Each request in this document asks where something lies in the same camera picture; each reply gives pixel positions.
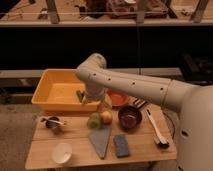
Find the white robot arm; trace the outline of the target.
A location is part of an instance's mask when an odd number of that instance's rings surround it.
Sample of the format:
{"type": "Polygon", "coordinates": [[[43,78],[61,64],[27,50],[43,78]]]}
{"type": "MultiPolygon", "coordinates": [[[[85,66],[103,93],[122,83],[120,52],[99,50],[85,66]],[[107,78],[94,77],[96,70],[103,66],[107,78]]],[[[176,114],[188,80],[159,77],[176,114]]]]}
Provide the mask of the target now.
{"type": "Polygon", "coordinates": [[[76,68],[86,99],[104,98],[107,88],[121,91],[180,115],[177,171],[213,171],[213,85],[110,71],[94,53],[76,68]]]}

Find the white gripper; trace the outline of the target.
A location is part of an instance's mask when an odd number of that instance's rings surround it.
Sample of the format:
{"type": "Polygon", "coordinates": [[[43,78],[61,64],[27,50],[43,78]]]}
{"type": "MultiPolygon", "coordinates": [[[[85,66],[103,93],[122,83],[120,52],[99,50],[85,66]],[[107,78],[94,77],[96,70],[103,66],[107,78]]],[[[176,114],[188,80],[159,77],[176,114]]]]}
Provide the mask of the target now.
{"type": "Polygon", "coordinates": [[[101,101],[104,99],[105,91],[87,91],[87,90],[77,90],[77,98],[81,104],[87,104],[91,102],[101,101]]]}

